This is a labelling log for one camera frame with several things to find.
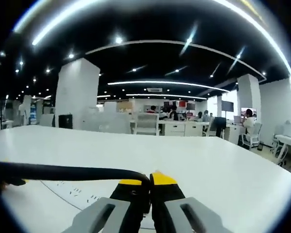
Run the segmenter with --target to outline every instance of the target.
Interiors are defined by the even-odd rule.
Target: black speaker
[[[64,128],[64,129],[73,129],[72,125],[72,115],[59,115],[58,116],[58,125],[59,128]]]

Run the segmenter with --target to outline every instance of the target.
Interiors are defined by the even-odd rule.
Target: white pillar
[[[222,115],[222,96],[218,96],[217,104],[218,104],[217,117],[225,117],[225,115],[224,116]]]
[[[261,94],[258,79],[246,74],[238,78],[237,81],[240,107],[255,108],[257,110],[257,121],[261,122]]]
[[[96,108],[100,69],[84,58],[66,64],[59,72],[55,102],[58,116],[72,114],[73,128],[81,129],[84,113]]]
[[[38,100],[36,102],[36,115],[35,115],[37,124],[40,123],[42,112],[43,112],[43,100]]]

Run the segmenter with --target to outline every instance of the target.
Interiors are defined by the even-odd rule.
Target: television screen
[[[233,112],[234,111],[234,103],[228,101],[222,101],[221,104],[222,111]]]
[[[253,117],[255,119],[257,119],[257,110],[256,110],[256,108],[242,108],[241,109],[241,117],[242,117],[242,119],[244,118],[244,115],[245,115],[247,109],[251,109],[251,111],[253,112]]]

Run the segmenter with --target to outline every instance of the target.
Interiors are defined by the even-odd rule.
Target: computer monitor
[[[253,117],[257,119],[257,109],[256,108],[242,108],[241,109],[241,118],[244,119],[247,109],[250,109],[253,112]]]
[[[234,124],[240,124],[242,122],[242,118],[240,116],[234,116]]]

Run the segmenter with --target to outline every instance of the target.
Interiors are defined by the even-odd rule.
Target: black ceiling
[[[3,8],[5,14],[2,14],[1,18],[5,24],[0,28],[2,41],[16,23],[16,18],[19,18],[34,1],[22,1],[23,5],[15,2],[8,1]],[[143,89],[147,87],[163,87],[164,93],[170,89],[169,94],[191,96],[199,96],[206,89],[148,84],[108,86],[109,82],[160,80],[216,86],[226,80],[231,80],[230,84],[222,87],[231,90],[236,87],[236,78],[247,73],[262,80],[260,74],[238,62],[229,71],[234,60],[213,51],[189,46],[180,55],[183,49],[183,45],[180,44],[154,41],[155,43],[108,48],[85,55],[90,50],[114,44],[117,35],[124,41],[186,42],[194,26],[197,26],[197,30],[192,38],[192,43],[221,51],[233,57],[243,50],[241,60],[258,72],[265,71],[267,73],[265,82],[288,77],[287,68],[261,33],[230,9],[213,1],[200,1],[202,4],[198,7],[187,4],[168,7],[156,5],[138,11],[133,7],[128,8],[127,4],[91,8],[82,11],[81,14],[66,23],[60,24],[37,46],[32,46],[32,39],[42,28],[41,26],[54,17],[54,13],[64,6],[63,3],[67,6],[71,2],[72,0],[54,1],[53,5],[41,11],[22,33],[11,33],[4,43],[0,41],[0,51],[6,52],[5,57],[0,57],[0,98],[4,98],[8,94],[11,99],[15,99],[18,98],[18,95],[23,95],[21,91],[24,91],[24,94],[42,97],[54,95],[61,66],[81,57],[85,57],[101,70],[98,94],[103,95],[107,91],[112,96],[116,95],[116,99],[120,96],[125,98],[127,93],[143,93]],[[289,40],[283,40],[284,33],[279,27],[274,30],[275,23],[270,20],[271,15],[269,13],[261,15],[264,19],[261,21],[248,7],[243,5],[242,1],[230,0],[230,2],[245,10],[265,26],[274,38],[278,39],[280,47],[291,65],[291,44]],[[275,4],[270,5],[269,1],[267,4],[272,7],[273,11],[277,9]],[[276,16],[286,26],[288,37],[290,36],[291,40],[291,20],[287,20],[287,15],[281,10]],[[71,52],[75,54],[75,57],[68,59],[67,56]],[[24,62],[24,65],[19,64],[20,60]],[[133,68],[139,67],[141,68],[136,72],[132,72]],[[48,74],[45,72],[47,68],[51,70]],[[166,75],[176,69],[180,71]],[[212,91],[210,96],[220,93]]]

